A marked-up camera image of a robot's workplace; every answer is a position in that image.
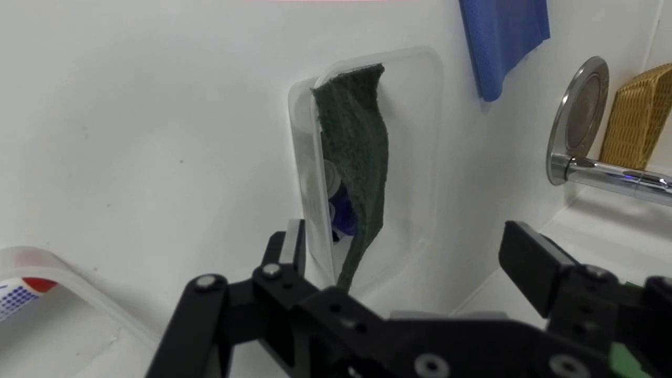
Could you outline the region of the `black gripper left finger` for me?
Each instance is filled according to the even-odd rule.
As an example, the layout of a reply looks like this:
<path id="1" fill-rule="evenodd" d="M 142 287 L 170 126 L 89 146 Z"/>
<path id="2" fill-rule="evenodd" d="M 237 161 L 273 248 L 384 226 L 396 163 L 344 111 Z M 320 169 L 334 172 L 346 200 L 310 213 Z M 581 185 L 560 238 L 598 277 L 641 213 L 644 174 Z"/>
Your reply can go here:
<path id="1" fill-rule="evenodd" d="M 255 299 L 265 313 L 287 314 L 328 311 L 325 295 L 306 277 L 306 223 L 294 218 L 271 234 L 261 267 L 255 271 Z"/>

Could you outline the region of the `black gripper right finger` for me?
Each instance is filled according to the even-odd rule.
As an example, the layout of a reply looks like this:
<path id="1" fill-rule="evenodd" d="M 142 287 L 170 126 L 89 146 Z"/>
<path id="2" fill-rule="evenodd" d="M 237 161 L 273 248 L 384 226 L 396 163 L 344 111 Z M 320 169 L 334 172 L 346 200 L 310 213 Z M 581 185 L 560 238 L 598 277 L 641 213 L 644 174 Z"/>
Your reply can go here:
<path id="1" fill-rule="evenodd" d="M 618 277 L 575 259 L 528 223 L 508 220 L 497 263 L 551 329 L 613 329 Z"/>

